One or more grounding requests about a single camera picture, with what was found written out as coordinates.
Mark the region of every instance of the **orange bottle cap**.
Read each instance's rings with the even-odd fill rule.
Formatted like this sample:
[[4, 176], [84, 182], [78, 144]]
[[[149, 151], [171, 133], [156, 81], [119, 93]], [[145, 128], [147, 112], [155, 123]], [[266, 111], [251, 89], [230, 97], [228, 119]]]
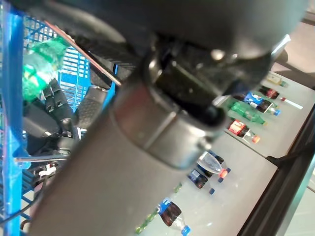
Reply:
[[255, 136], [253, 137], [253, 139], [252, 139], [252, 142], [253, 142], [254, 144], [256, 144], [256, 143], [259, 142], [259, 140], [260, 140], [260, 137], [259, 137], [258, 135], [255, 135]]

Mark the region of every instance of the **blue metal frame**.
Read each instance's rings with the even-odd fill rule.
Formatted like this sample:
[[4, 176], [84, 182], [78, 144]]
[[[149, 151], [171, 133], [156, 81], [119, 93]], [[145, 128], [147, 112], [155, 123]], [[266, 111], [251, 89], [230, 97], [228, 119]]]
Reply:
[[[21, 208], [22, 169], [14, 158], [23, 149], [22, 139], [22, 64], [23, 15], [3, 2], [2, 29], [2, 104], [4, 111], [3, 198], [4, 218]], [[20, 217], [4, 226], [5, 236], [20, 235]]]
[[[117, 75], [118, 72], [118, 66], [115, 65], [114, 66], [114, 74]], [[107, 97], [105, 99], [104, 105], [103, 105], [103, 109], [109, 104], [109, 102], [112, 100], [112, 98], [115, 96], [115, 87], [116, 84], [112, 82], [112, 85], [110, 87], [110, 90], [108, 91]]]

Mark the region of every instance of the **black cable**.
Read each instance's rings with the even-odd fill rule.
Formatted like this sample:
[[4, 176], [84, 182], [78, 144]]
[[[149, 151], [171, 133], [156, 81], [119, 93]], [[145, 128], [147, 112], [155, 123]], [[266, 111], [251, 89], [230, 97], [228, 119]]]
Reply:
[[14, 219], [15, 217], [21, 215], [23, 212], [25, 212], [27, 209], [29, 209], [31, 206], [33, 206], [34, 203], [41, 197], [41, 195], [42, 195], [42, 193], [43, 193], [43, 191], [44, 191], [44, 188], [46, 187], [47, 179], [48, 179], [48, 177], [45, 177], [44, 182], [43, 182], [43, 185], [42, 185], [42, 187], [41, 187], [41, 190], [40, 190], [39, 194], [36, 195], [36, 197], [34, 198], [34, 200], [33, 200], [30, 204], [28, 204], [26, 207], [24, 207], [23, 209], [21, 209], [21, 210], [19, 210], [18, 212], [14, 213], [14, 214], [11, 215], [10, 217], [6, 218], [5, 220], [2, 220], [2, 221], [0, 222], [0, 226], [3, 225], [3, 224], [5, 224], [5, 223], [7, 223], [7, 222], [9, 222], [10, 220]]

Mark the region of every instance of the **blue label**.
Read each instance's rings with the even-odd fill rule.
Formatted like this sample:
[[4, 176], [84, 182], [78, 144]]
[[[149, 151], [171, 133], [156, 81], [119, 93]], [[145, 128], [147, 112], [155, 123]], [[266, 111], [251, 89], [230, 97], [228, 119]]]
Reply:
[[252, 92], [249, 92], [243, 101], [246, 102], [247, 104], [250, 104], [253, 107], [257, 107], [262, 103], [263, 99], [260, 96], [253, 94]]
[[171, 205], [172, 202], [169, 198], [165, 198], [159, 205], [158, 205], [158, 213], [160, 215], [163, 214], [163, 212], [165, 212], [165, 210], [168, 208], [169, 205]]

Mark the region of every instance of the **red bottle cap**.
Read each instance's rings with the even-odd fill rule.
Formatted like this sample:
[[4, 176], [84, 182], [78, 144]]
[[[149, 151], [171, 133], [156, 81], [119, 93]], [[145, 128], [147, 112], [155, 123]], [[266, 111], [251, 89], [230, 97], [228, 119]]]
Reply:
[[255, 135], [255, 136], [253, 137], [253, 139], [252, 139], [252, 142], [253, 142], [254, 144], [256, 144], [256, 143], [259, 142], [259, 140], [260, 140], [260, 137], [259, 137], [258, 135]]
[[227, 175], [227, 170], [226, 169], [222, 169], [222, 171], [221, 171], [221, 173], [219, 174], [219, 176], [221, 177], [221, 178], [225, 178], [226, 177], [226, 175]]

